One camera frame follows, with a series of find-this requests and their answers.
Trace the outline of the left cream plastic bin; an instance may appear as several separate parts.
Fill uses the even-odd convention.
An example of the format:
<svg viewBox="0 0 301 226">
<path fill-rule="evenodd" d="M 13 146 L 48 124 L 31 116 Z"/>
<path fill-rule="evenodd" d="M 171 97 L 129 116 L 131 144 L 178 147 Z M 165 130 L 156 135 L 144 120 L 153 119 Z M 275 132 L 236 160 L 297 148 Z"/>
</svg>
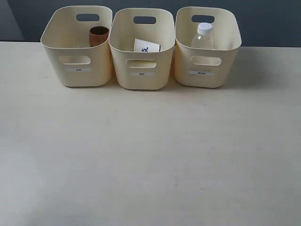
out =
<svg viewBox="0 0 301 226">
<path fill-rule="evenodd" d="M 113 65 L 109 41 L 90 46 L 90 29 L 110 28 L 112 10 L 105 6 L 66 6 L 54 12 L 40 39 L 59 81 L 67 87 L 107 83 Z"/>
</svg>

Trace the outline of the middle cream plastic bin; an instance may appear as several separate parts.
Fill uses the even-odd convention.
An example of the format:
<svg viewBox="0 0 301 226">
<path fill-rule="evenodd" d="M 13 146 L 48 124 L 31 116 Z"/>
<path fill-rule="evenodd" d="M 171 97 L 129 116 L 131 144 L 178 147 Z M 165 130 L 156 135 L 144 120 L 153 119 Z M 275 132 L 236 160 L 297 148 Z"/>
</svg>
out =
<svg viewBox="0 0 301 226">
<path fill-rule="evenodd" d="M 135 39 L 161 46 L 160 52 L 134 52 Z M 158 90 L 168 82 L 175 30 L 173 15 L 159 8 L 125 8 L 112 22 L 109 45 L 119 85 L 132 90 Z"/>
</svg>

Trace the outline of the white paper cup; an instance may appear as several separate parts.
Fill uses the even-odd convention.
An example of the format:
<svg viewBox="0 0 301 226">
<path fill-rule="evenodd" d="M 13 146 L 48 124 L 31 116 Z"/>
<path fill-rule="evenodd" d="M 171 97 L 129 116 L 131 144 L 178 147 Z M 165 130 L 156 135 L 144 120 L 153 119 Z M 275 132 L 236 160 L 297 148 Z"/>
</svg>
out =
<svg viewBox="0 0 301 226">
<path fill-rule="evenodd" d="M 143 52 L 143 53 L 150 53 L 150 52 L 160 52 L 161 46 L 157 43 L 135 39 L 134 42 L 134 52 Z"/>
</svg>

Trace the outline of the right cream plastic bin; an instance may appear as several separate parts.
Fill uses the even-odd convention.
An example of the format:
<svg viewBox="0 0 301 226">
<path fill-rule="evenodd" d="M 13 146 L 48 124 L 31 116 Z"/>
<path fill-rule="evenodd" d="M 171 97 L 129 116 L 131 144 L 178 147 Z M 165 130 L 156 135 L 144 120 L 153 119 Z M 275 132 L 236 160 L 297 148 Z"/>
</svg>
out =
<svg viewBox="0 0 301 226">
<path fill-rule="evenodd" d="M 193 48 L 197 34 L 194 16 L 213 17 L 213 49 Z M 184 7 L 175 21 L 174 77 L 182 85 L 218 88 L 227 80 L 238 48 L 242 44 L 234 14 L 222 8 Z"/>
</svg>

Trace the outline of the cream plastic bin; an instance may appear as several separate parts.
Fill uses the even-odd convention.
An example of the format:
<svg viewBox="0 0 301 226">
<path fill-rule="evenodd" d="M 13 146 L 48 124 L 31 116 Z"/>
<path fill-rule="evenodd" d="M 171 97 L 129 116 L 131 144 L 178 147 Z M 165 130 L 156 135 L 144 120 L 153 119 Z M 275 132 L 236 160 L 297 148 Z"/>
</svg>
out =
<svg viewBox="0 0 301 226">
<path fill-rule="evenodd" d="M 194 16 L 213 17 L 213 49 L 193 48 L 197 34 Z M 175 21 L 174 77 L 182 85 L 218 88 L 227 80 L 238 48 L 242 44 L 234 14 L 222 8 L 184 7 Z"/>
<path fill-rule="evenodd" d="M 161 46 L 160 52 L 134 52 L 135 39 Z M 158 90 L 168 82 L 175 30 L 173 15 L 159 8 L 125 8 L 112 22 L 109 45 L 119 85 L 132 90 Z"/>
<path fill-rule="evenodd" d="M 54 12 L 40 39 L 59 81 L 67 87 L 107 83 L 113 65 L 109 41 L 90 46 L 90 29 L 110 28 L 112 10 L 105 6 L 66 6 Z"/>
</svg>

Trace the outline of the brown wooden cup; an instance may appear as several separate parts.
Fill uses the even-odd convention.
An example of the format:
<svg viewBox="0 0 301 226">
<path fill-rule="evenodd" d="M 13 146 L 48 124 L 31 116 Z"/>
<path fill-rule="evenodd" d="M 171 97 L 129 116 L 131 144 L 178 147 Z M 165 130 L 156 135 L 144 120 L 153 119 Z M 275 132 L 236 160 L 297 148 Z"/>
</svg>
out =
<svg viewBox="0 0 301 226">
<path fill-rule="evenodd" d="M 109 29 L 104 26 L 95 26 L 90 29 L 89 42 L 90 47 L 95 47 L 107 41 Z"/>
</svg>

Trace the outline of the clear plastic bottle white cap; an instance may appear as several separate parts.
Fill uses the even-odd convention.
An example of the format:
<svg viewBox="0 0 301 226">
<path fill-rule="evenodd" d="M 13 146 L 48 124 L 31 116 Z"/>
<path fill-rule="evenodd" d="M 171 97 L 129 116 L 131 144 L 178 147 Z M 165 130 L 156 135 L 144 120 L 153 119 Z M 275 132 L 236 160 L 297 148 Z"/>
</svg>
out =
<svg viewBox="0 0 301 226">
<path fill-rule="evenodd" d="M 197 33 L 190 46 L 199 49 L 213 49 L 212 31 L 213 25 L 211 23 L 199 23 Z"/>
</svg>

